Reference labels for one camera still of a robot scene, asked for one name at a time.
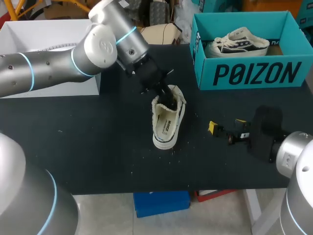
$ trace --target white cable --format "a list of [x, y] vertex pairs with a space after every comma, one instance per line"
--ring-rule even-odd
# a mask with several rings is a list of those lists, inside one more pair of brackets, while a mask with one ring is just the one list
[[41, 50], [38, 50], [38, 51], [49, 51], [49, 50], [55, 50], [55, 49], [63, 48], [63, 47], [74, 47], [76, 45], [77, 45], [77, 43], [58, 44], [58, 45], [47, 47], [45, 49], [41, 49]]

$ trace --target black tabletop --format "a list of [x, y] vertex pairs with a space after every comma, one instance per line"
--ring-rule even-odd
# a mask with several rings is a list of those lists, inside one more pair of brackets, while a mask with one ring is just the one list
[[27, 161], [48, 169], [73, 194], [160, 190], [281, 188], [275, 164], [210, 136], [210, 120], [232, 127], [251, 120], [259, 105], [279, 106], [283, 128], [313, 133], [313, 99], [306, 85], [289, 89], [199, 91], [187, 45], [154, 46], [162, 68], [175, 71], [187, 100], [178, 142], [152, 141], [153, 92], [115, 64], [102, 75], [100, 96], [0, 99], [0, 130], [24, 149]]

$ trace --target white sneaker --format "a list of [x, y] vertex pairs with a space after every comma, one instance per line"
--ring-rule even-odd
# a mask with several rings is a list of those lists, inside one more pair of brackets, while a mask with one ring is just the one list
[[268, 40], [258, 38], [246, 27], [241, 27], [223, 38], [215, 38], [214, 42], [206, 46], [204, 52], [208, 58], [264, 56], [268, 47]]
[[177, 101], [173, 111], [158, 103], [158, 96], [152, 101], [153, 143], [159, 149], [170, 149], [177, 141], [179, 126], [185, 114], [186, 100], [178, 86], [168, 85]]

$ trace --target shoe sole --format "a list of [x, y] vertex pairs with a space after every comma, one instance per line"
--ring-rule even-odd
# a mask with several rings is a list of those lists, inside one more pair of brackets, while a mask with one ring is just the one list
[[180, 117], [179, 117], [179, 123], [178, 123], [178, 126], [177, 126], [177, 128], [176, 128], [175, 134], [174, 134], [174, 136], [173, 136], [173, 138], [172, 138], [171, 141], [166, 142], [166, 143], [159, 142], [159, 141], [155, 138], [155, 136], [154, 136], [154, 134], [153, 134], [153, 137], [152, 137], [153, 143], [155, 144], [155, 146], [156, 146], [158, 149], [167, 150], [167, 149], [170, 149], [170, 148], [173, 148], [173, 147], [174, 147], [174, 145], [175, 145], [176, 142], [177, 142], [179, 127], [180, 127], [182, 118], [184, 117], [185, 109], [186, 109], [186, 105], [183, 104], [183, 105], [182, 105], [182, 108], [181, 108]]
[[254, 56], [265, 56], [268, 51], [268, 48], [247, 52], [238, 52], [238, 53], [217, 53], [212, 50], [208, 50], [208, 58], [227, 58], [227, 57], [254, 57]]

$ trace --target tiled floor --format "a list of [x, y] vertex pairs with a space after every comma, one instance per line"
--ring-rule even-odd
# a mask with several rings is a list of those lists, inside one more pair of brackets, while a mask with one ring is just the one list
[[[257, 191], [264, 208], [273, 190]], [[250, 221], [242, 191], [206, 202], [192, 202], [188, 210], [137, 218], [133, 194], [75, 196], [81, 210], [79, 235], [250, 235]], [[268, 235], [280, 234], [279, 227]]]

